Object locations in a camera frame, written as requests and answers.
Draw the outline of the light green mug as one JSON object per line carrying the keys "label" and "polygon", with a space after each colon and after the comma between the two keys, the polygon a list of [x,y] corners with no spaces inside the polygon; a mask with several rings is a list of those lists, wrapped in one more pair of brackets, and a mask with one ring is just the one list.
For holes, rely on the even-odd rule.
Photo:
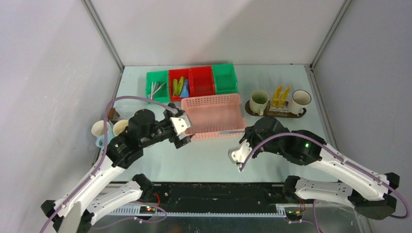
{"label": "light green mug", "polygon": [[249,107],[251,111],[259,116],[264,114],[264,111],[269,102],[269,95],[264,90],[255,90],[250,97]]}

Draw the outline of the white mug dark rim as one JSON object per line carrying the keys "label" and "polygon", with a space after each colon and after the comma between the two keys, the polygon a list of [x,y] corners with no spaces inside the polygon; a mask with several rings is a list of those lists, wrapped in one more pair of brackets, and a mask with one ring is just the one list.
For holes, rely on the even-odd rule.
{"label": "white mug dark rim", "polygon": [[294,115],[300,115],[304,109],[311,103],[312,97],[305,90],[295,90],[292,94],[291,101],[288,103],[288,110]]}

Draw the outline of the white toothbrush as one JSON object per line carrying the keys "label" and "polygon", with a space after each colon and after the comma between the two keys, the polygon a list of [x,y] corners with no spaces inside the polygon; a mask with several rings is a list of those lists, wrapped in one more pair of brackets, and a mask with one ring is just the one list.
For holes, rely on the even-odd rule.
{"label": "white toothbrush", "polygon": [[148,95],[149,99],[153,99],[154,95],[165,85],[166,83],[163,82],[152,82],[151,83],[151,89],[150,89],[150,93]]}

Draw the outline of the cream mug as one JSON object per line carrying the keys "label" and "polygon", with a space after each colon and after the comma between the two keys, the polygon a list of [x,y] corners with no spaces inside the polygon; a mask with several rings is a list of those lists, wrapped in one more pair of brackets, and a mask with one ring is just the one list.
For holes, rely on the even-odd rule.
{"label": "cream mug", "polygon": [[129,120],[123,119],[116,122],[113,126],[114,136],[119,136],[128,126]]}

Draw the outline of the brown wooden toothbrush holder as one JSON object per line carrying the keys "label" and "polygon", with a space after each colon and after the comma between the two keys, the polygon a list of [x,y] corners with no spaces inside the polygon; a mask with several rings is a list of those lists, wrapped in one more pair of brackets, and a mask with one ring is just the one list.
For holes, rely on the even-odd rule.
{"label": "brown wooden toothbrush holder", "polygon": [[112,124],[116,124],[120,120],[120,114],[116,111],[115,108],[110,108],[107,114],[108,121]]}

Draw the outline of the white mug blue handle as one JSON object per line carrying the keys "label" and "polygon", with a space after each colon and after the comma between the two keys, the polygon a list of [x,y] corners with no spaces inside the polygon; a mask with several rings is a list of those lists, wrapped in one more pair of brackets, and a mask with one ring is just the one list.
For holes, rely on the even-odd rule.
{"label": "white mug blue handle", "polygon": [[[104,121],[100,120],[97,121],[91,128],[91,133],[96,137],[96,146],[99,148],[104,148]],[[108,139],[108,144],[109,142],[114,138],[113,131],[112,131],[112,125],[110,122],[106,123],[106,129],[107,129],[107,139]]]}

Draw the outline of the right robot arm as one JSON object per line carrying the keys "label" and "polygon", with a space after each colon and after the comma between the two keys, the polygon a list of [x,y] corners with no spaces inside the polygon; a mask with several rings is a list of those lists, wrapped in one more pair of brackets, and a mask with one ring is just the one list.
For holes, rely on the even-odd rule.
{"label": "right robot arm", "polygon": [[323,138],[307,130],[289,131],[276,118],[266,116],[245,128],[238,147],[228,151],[230,160],[243,171],[251,158],[268,152],[292,164],[309,166],[333,176],[335,182],[312,181],[290,175],[282,195],[285,201],[325,200],[353,208],[374,220],[394,217],[395,190],[400,177],[379,174],[342,155]]}

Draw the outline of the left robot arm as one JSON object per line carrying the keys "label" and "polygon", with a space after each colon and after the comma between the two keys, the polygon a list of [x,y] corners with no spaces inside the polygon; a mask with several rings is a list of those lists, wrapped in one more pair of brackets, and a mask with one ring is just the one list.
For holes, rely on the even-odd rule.
{"label": "left robot arm", "polygon": [[153,198],[153,184],[138,174],[116,191],[99,197],[100,192],[116,177],[143,156],[143,150],[169,140],[177,149],[191,142],[191,137],[179,136],[191,127],[185,112],[174,104],[166,106],[164,119],[157,121],[148,109],[137,111],[119,132],[113,126],[114,137],[103,135],[103,154],[90,171],[65,196],[46,200],[41,209],[48,217],[41,231],[49,223],[58,232],[86,233],[103,216],[135,200],[148,202]]}

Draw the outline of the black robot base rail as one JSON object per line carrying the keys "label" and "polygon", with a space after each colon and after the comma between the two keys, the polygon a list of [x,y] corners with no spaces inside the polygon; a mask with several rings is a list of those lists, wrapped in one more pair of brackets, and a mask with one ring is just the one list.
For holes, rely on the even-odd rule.
{"label": "black robot base rail", "polygon": [[300,204],[282,183],[155,182],[138,201],[159,204],[167,213],[274,214],[278,204]]}

